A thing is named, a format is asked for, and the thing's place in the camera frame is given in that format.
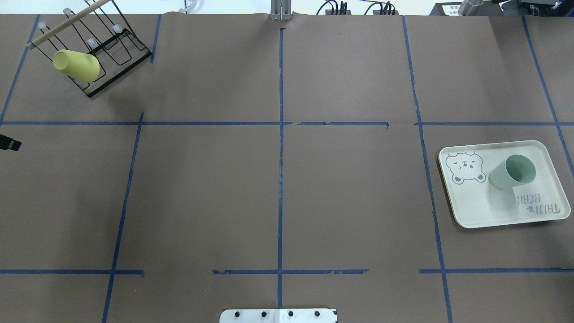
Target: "mint green cup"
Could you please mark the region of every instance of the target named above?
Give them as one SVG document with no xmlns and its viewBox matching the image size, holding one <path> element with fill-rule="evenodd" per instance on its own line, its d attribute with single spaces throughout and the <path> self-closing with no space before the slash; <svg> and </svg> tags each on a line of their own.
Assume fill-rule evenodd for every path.
<svg viewBox="0 0 574 323">
<path fill-rule="evenodd" d="M 496 166 L 488 180 L 499 189 L 532 183 L 536 178 L 536 167 L 522 155 L 512 155 Z"/>
</svg>

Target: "cup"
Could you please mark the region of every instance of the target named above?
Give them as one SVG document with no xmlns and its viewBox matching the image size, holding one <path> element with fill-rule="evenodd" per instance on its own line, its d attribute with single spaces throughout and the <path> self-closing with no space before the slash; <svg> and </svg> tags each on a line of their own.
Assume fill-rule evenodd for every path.
<svg viewBox="0 0 574 323">
<path fill-rule="evenodd" d="M 100 62 L 94 55 L 61 49 L 52 60 L 58 72 L 84 82 L 92 82 L 100 74 Z"/>
<path fill-rule="evenodd" d="M 536 178 L 536 167 L 522 155 L 512 155 L 498 164 L 488 176 L 492 185 L 499 189 L 532 183 Z"/>
</svg>

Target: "yellow cup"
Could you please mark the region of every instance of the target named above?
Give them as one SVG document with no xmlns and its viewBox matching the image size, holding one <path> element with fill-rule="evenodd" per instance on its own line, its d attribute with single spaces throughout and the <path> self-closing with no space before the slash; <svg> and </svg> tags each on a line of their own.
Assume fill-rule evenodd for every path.
<svg viewBox="0 0 574 323">
<path fill-rule="evenodd" d="M 94 55 L 61 49 L 54 54 L 54 67 L 71 78 L 92 82 L 100 74 L 100 62 Z"/>
</svg>

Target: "bear ear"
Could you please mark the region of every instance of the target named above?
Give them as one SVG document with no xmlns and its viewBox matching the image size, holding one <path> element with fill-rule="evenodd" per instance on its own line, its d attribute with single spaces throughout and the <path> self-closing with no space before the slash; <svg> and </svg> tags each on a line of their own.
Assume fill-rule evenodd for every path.
<svg viewBox="0 0 574 323">
<path fill-rule="evenodd" d="M 455 184 L 459 184 L 459 185 L 460 185 L 460 184 L 462 184 L 462 183 L 464 182 L 464 179 L 462 179 L 462 178 L 460 178 L 460 177 L 457 177 L 456 175 L 453 175 L 453 176 L 452 176 L 452 181 L 453 181 Z"/>
<path fill-rule="evenodd" d="M 476 180 L 477 180 L 479 183 L 483 183 L 483 182 L 486 180 L 486 175 L 485 175 L 484 173 L 480 173 L 480 174 L 476 177 Z"/>
</svg>

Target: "white mounting bracket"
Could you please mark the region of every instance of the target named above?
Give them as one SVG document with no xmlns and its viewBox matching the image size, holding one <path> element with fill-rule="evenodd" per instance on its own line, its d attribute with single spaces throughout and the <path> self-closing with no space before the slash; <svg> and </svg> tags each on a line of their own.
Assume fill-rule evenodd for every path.
<svg viewBox="0 0 574 323">
<path fill-rule="evenodd" d="M 271 0 L 271 20 L 291 20 L 291 0 Z"/>
<path fill-rule="evenodd" d="M 219 323 L 337 323 L 336 309 L 225 310 Z"/>
</svg>

